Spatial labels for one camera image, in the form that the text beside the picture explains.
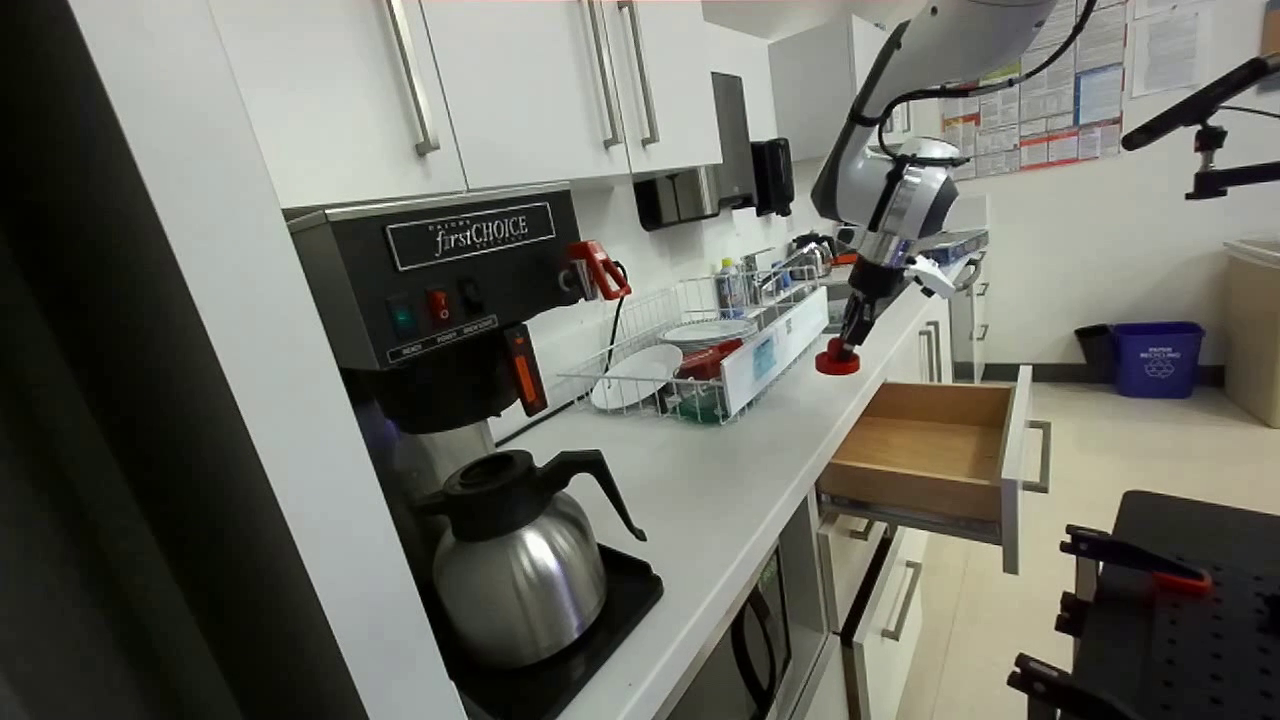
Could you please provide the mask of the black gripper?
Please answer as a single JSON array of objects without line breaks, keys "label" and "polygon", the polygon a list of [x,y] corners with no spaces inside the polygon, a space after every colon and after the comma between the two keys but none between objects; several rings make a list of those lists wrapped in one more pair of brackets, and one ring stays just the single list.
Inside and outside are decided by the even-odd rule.
[{"label": "black gripper", "polygon": [[[924,296],[952,292],[944,268],[916,252],[920,240],[944,228],[952,204],[956,180],[944,168],[864,156],[852,172],[852,216],[864,236],[852,288],[864,300],[888,300],[904,284],[916,284]],[[860,348],[880,320],[880,304],[864,308],[860,296],[844,300],[836,324],[844,348]]]}]

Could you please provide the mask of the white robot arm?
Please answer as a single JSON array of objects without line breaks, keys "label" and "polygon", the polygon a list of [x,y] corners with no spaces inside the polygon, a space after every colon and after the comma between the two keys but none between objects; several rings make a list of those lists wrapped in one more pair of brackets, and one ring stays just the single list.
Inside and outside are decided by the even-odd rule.
[{"label": "white robot arm", "polygon": [[820,164],[812,208],[876,240],[936,236],[956,204],[952,172],[964,152],[928,136],[892,140],[888,120],[912,104],[996,96],[1048,72],[1076,40],[1068,32],[1024,68],[1052,8],[1056,0],[928,0],[896,24]]}]

